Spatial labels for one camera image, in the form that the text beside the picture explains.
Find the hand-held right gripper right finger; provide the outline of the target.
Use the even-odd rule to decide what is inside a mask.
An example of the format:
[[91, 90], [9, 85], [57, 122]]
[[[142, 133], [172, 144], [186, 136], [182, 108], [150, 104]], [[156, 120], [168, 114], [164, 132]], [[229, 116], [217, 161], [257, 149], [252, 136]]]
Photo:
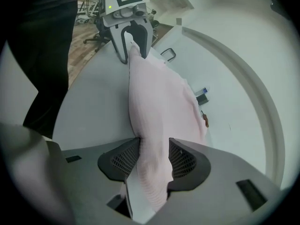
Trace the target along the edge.
[[151, 225], [259, 225], [274, 210], [281, 191], [244, 159], [181, 139], [171, 148], [196, 161], [168, 185], [166, 204]]

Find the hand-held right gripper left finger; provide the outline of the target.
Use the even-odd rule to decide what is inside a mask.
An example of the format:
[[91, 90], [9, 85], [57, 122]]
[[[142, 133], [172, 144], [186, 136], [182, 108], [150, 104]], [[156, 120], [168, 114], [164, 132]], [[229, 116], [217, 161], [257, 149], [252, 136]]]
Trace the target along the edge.
[[134, 225], [127, 178], [139, 158], [138, 138], [62, 151], [48, 142], [74, 225]]

